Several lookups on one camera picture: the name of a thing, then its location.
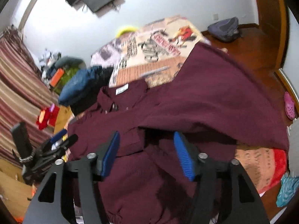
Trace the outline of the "pink croc shoe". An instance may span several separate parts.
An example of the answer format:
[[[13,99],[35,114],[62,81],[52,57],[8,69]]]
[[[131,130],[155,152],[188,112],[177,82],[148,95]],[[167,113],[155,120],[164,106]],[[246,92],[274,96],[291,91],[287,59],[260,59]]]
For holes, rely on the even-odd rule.
[[[295,119],[295,102],[292,99],[289,92],[285,92],[284,94],[284,105],[285,105],[285,114],[288,119],[293,120]]]

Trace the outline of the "striped red gold curtain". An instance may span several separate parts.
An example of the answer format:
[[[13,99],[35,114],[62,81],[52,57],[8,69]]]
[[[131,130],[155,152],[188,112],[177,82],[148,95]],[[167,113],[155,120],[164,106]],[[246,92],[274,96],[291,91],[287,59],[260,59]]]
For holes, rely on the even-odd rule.
[[[39,130],[36,124],[40,110],[58,103],[58,96],[41,81],[40,72],[18,30],[8,27],[1,33],[1,158],[16,165],[17,152],[11,128],[24,122],[34,147],[49,138],[51,126]]]

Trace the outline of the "orange box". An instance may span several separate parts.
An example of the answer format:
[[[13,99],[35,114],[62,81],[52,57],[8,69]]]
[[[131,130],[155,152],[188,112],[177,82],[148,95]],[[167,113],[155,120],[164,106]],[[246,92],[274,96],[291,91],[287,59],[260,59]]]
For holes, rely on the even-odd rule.
[[[50,80],[50,86],[51,87],[55,87],[57,85],[57,83],[59,82],[59,80],[62,78],[62,76],[64,75],[64,70],[59,68],[55,74],[53,75],[53,77]]]

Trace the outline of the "printed newspaper bedspread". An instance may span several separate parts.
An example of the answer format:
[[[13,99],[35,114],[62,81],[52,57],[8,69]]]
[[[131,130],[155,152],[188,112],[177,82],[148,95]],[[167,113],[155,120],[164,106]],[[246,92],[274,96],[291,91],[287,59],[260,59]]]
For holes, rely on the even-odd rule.
[[[173,81],[196,43],[228,52],[214,37],[204,36],[186,18],[175,16],[111,40],[92,54],[90,65],[113,67],[111,88],[140,78],[153,88]],[[259,193],[277,185],[286,169],[286,154],[276,147],[250,147],[238,142],[235,157]]]

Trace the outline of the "yellow curved foam tube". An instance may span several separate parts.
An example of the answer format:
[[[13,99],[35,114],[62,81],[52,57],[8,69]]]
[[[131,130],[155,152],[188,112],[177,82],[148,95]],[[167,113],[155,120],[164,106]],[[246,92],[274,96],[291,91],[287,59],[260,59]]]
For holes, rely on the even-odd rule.
[[[139,28],[135,27],[135,26],[127,26],[127,27],[121,28],[117,32],[116,37],[119,38],[120,36],[123,36],[124,34],[136,32],[136,31],[138,31],[138,29]]]

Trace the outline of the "folded blue jeans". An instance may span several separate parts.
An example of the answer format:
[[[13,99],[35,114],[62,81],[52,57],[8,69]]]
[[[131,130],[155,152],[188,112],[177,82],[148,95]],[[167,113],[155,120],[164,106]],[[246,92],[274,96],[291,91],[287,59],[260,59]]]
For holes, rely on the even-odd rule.
[[[80,69],[65,84],[59,98],[59,105],[70,106],[85,97],[100,82],[101,66]]]

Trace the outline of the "red plush flower toy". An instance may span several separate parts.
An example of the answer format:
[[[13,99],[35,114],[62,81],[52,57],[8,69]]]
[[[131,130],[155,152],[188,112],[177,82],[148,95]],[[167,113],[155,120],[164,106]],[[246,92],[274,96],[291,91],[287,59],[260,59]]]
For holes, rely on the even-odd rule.
[[[38,126],[39,130],[43,130],[48,126],[55,126],[57,116],[59,113],[59,107],[54,106],[52,109],[51,107],[46,107],[40,111],[40,115],[37,117],[36,125]]]

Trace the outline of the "wooden wardrobe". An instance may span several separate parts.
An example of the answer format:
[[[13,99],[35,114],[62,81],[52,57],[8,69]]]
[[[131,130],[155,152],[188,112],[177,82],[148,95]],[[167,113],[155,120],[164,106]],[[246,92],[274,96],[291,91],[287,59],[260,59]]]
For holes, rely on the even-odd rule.
[[[289,44],[289,12],[284,0],[256,0],[259,28],[278,46],[275,74],[289,92],[298,110],[298,94],[290,79],[283,71]]]

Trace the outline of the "clutter pile of papers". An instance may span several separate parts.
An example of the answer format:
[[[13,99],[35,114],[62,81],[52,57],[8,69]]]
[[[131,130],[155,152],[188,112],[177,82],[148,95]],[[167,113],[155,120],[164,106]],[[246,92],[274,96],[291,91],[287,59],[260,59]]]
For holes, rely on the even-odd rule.
[[[50,80],[56,72],[55,64],[61,58],[61,52],[52,52],[45,48],[44,53],[39,58],[41,66],[41,79]]]

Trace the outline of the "grey green pillow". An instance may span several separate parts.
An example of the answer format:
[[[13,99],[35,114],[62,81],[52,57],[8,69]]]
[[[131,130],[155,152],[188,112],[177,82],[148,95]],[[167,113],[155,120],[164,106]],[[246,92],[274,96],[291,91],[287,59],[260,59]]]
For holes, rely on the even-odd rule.
[[[59,69],[62,67],[73,67],[73,66],[79,66],[80,64],[84,63],[84,61],[81,58],[76,57],[61,57],[59,60],[55,62],[55,68]]]

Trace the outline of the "green camouflage storage box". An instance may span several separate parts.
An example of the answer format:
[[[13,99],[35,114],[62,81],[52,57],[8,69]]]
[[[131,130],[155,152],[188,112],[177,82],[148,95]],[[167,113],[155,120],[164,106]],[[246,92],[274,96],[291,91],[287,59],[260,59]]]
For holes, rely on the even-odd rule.
[[[60,95],[63,87],[67,84],[67,82],[79,71],[79,67],[68,67],[64,68],[64,74],[60,78],[59,82],[56,84],[54,87],[53,91],[57,94]]]

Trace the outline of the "folded black garment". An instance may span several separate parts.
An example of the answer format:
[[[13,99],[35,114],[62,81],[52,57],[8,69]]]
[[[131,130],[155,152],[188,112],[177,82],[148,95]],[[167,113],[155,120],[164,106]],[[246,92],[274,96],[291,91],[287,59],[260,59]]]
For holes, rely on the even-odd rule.
[[[91,86],[85,96],[83,96],[74,104],[70,105],[71,111],[73,112],[74,116],[83,113],[88,108],[90,108],[93,104],[96,103],[97,95],[100,89],[103,86],[108,86],[112,72],[113,72],[113,67],[103,68],[99,74],[99,82]]]

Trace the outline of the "grey backpack on floor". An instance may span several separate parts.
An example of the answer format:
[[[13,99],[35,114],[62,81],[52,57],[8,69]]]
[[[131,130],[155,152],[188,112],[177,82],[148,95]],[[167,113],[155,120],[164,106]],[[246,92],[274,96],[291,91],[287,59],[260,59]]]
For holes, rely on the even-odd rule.
[[[237,17],[224,19],[208,26],[208,32],[225,43],[232,42],[240,36],[239,19]]]

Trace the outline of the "maroon button shirt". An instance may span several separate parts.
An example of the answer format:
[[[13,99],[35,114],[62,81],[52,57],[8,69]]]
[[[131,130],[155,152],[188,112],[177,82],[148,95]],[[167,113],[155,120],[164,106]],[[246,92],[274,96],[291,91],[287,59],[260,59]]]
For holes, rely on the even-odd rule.
[[[112,132],[120,147],[98,188],[111,223],[180,223],[195,183],[183,174],[176,131],[215,160],[236,143],[288,151],[281,114],[263,85],[226,53],[197,43],[173,81],[150,88],[140,79],[101,88],[96,102],[68,126],[78,141],[70,159],[95,152]]]

